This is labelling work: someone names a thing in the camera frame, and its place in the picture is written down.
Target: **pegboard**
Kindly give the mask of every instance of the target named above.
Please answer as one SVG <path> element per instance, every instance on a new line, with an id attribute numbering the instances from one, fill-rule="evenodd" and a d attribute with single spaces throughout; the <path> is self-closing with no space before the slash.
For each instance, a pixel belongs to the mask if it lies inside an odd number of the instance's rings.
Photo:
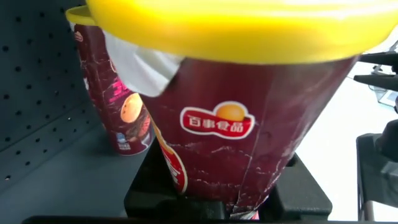
<path id="1" fill-rule="evenodd" d="M 65 11 L 82 0 L 0 0 L 0 192 L 100 121 Z"/>

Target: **white tissue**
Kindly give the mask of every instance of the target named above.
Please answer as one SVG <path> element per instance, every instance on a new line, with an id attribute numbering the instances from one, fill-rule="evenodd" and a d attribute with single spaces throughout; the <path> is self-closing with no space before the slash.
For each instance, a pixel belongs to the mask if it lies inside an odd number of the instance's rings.
<path id="1" fill-rule="evenodd" d="M 145 49 L 104 31 L 106 49 L 122 82 L 132 91 L 159 96 L 175 76 L 183 57 Z"/>

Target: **yellow lid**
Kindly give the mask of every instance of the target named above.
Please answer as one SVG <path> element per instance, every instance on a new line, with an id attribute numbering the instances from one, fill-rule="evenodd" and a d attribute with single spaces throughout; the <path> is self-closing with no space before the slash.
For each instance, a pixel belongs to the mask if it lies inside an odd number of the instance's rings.
<path id="1" fill-rule="evenodd" d="M 69 22 L 84 26 L 96 26 L 87 6 L 79 6 L 68 9 L 65 13 Z"/>
<path id="2" fill-rule="evenodd" d="M 398 0 L 87 0 L 102 29 L 177 55 L 310 63 L 360 54 L 398 20 Z"/>

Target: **white surface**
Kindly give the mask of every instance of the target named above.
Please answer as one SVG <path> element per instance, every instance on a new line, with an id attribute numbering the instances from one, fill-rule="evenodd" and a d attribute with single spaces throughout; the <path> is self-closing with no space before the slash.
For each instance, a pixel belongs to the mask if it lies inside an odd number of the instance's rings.
<path id="1" fill-rule="evenodd" d="M 297 149 L 333 204 L 329 220 L 358 219 L 356 138 L 381 133 L 393 119 L 398 114 L 379 104 L 367 85 L 346 78 Z"/>

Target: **black stand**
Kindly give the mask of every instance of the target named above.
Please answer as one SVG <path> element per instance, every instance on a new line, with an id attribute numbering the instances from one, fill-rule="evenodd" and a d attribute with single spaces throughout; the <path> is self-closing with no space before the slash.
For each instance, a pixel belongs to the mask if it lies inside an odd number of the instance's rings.
<path id="1" fill-rule="evenodd" d="M 381 221 L 380 206 L 397 208 L 398 217 L 398 120 L 391 121 L 383 134 L 365 134 L 356 142 L 359 220 Z"/>
<path id="2" fill-rule="evenodd" d="M 185 199 L 176 194 L 158 142 L 149 149 L 124 199 L 124 207 L 128 217 L 150 220 L 229 217 L 222 202 Z M 296 155 L 259 209 L 259 216 L 268 222 L 327 220 L 331 209 L 331 202 Z"/>

